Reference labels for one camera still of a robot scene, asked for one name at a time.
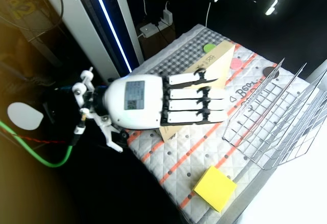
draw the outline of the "pink circle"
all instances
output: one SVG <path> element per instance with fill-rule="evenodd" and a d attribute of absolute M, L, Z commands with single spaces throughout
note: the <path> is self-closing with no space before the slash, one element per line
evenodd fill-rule
<path fill-rule="evenodd" d="M 238 70 L 242 67 L 242 61 L 238 58 L 233 58 L 230 63 L 230 68 L 233 70 Z"/>

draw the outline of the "red wire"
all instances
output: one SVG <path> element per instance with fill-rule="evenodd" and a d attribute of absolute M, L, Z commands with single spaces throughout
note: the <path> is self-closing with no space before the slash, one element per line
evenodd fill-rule
<path fill-rule="evenodd" d="M 31 138 L 31 137 L 27 137 L 27 136 L 20 136 L 20 135 L 16 135 L 14 133 L 9 133 L 8 131 L 6 131 L 5 129 L 2 129 L 5 133 L 8 133 L 12 136 L 17 136 L 19 138 L 22 138 L 22 139 L 26 139 L 26 140 L 29 140 L 29 141 L 35 141 L 35 142 L 38 142 L 38 143 L 65 143 L 65 141 L 45 141 L 45 140 L 38 140 L 38 139 L 35 139 L 35 138 Z"/>

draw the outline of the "blue light strip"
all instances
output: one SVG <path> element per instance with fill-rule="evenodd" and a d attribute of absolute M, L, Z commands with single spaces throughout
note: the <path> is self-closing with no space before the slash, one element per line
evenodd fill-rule
<path fill-rule="evenodd" d="M 113 36 L 114 36 L 114 38 L 115 38 L 115 40 L 116 40 L 116 42 L 117 42 L 117 45 L 118 45 L 118 47 L 119 47 L 119 49 L 120 49 L 120 51 L 121 51 L 121 53 L 122 53 L 122 56 L 123 56 L 123 58 L 124 58 L 124 61 L 125 61 L 126 66 L 127 66 L 127 68 L 128 68 L 128 71 L 131 73 L 131 72 L 132 72 L 132 69 L 131 69 L 131 67 L 129 66 L 129 63 L 128 63 L 128 61 L 127 61 L 126 55 L 125 55 L 125 53 L 124 53 L 124 50 L 123 50 L 123 48 L 122 48 L 121 42 L 119 41 L 119 39 L 118 39 L 118 37 L 117 37 L 117 34 L 116 34 L 116 31 L 115 31 L 114 28 L 113 28 L 112 22 L 111 22 L 111 20 L 110 20 L 110 18 L 109 18 L 108 12 L 107 12 L 107 9 L 106 9 L 106 7 L 104 6 L 102 0 L 98 0 L 98 1 L 99 1 L 100 5 L 101 5 L 101 8 L 102 8 L 102 11 L 103 11 L 104 15 L 106 16 L 106 19 L 107 19 L 108 24 L 109 24 L 109 26 L 110 26 L 110 28 L 111 28 L 111 31 L 112 31 L 112 33 L 113 33 Z"/>

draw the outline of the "white oval object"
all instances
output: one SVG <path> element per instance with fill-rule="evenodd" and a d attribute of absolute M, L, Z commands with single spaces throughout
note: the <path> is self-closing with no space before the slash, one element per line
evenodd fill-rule
<path fill-rule="evenodd" d="M 38 110 L 21 102 L 10 104 L 7 113 L 13 124 L 25 130 L 37 129 L 44 117 Z"/>

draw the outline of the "brown cardboard box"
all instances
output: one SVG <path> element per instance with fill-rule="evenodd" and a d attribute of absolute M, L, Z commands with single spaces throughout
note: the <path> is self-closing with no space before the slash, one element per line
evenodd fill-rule
<path fill-rule="evenodd" d="M 234 54 L 234 48 L 234 44 L 224 40 L 196 63 L 191 65 L 184 73 L 193 73 L 199 68 L 206 68 L 207 74 L 212 73 L 217 76 L 217 72 L 219 72 L 219 78 L 214 82 L 192 85 L 187 88 L 198 89 L 208 85 L 213 88 L 225 88 L 228 70 Z M 169 138 L 171 138 L 181 128 L 182 126 L 163 126 L 159 128 L 159 131 L 163 141 L 167 142 Z"/>

